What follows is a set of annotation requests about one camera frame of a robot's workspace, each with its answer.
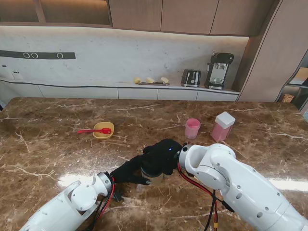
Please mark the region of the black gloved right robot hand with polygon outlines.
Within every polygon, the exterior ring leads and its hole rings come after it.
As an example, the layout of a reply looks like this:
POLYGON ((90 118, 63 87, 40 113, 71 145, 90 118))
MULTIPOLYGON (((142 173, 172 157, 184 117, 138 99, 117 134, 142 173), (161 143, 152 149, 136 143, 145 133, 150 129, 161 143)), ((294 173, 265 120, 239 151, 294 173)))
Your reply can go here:
POLYGON ((178 153, 181 150, 182 145, 173 139, 163 139, 152 146, 147 146, 143 150, 141 169, 152 176, 160 173, 172 175, 177 167, 178 153))

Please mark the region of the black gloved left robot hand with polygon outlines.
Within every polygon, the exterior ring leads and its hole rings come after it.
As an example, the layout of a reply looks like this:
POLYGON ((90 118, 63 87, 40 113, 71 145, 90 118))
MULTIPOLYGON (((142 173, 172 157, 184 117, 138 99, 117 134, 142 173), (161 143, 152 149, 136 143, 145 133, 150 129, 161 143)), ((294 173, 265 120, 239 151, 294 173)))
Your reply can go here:
POLYGON ((151 181, 142 176, 135 175, 137 170, 141 168, 142 155, 137 155, 134 158, 126 161, 123 165, 110 173, 115 183, 134 183, 142 185, 150 185, 151 181))

